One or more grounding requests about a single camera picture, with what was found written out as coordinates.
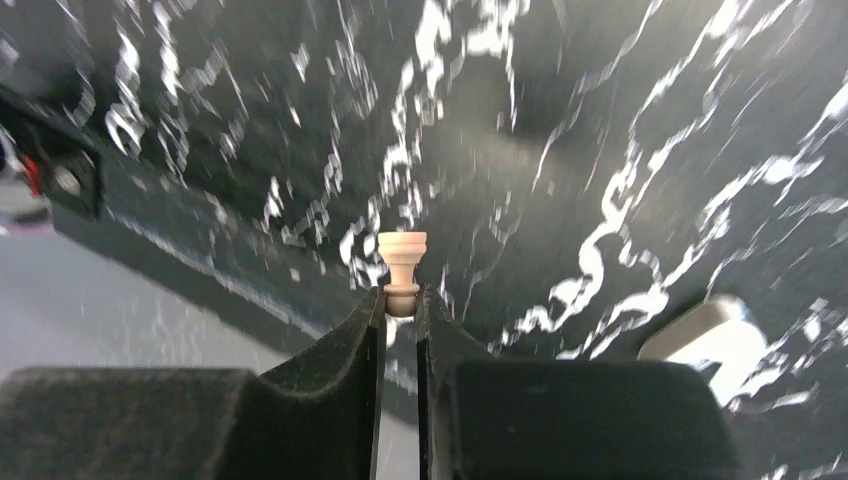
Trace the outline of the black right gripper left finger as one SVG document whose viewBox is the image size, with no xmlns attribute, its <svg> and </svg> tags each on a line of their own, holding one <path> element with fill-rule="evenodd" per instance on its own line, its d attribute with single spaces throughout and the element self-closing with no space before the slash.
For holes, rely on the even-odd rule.
<svg viewBox="0 0 848 480">
<path fill-rule="evenodd" d="M 263 373 L 27 368 L 1 385 L 5 479 L 371 479 L 386 299 Z"/>
</svg>

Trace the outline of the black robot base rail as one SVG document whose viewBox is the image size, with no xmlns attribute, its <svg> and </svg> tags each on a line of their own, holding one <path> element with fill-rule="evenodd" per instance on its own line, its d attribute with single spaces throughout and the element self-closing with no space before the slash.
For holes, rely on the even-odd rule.
<svg viewBox="0 0 848 480">
<path fill-rule="evenodd" d="M 279 243 L 201 190 L 132 160 L 16 93 L 1 124 L 36 165 L 57 231 L 279 352 L 339 325 L 363 298 L 335 266 Z"/>
</svg>

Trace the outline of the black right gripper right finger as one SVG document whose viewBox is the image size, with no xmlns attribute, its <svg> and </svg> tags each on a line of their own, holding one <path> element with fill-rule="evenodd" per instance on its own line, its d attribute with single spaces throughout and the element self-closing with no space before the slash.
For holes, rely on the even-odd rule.
<svg viewBox="0 0 848 480">
<path fill-rule="evenodd" d="M 424 479 L 735 479 L 739 455 L 691 368 L 489 352 L 431 287 L 416 312 Z"/>
</svg>

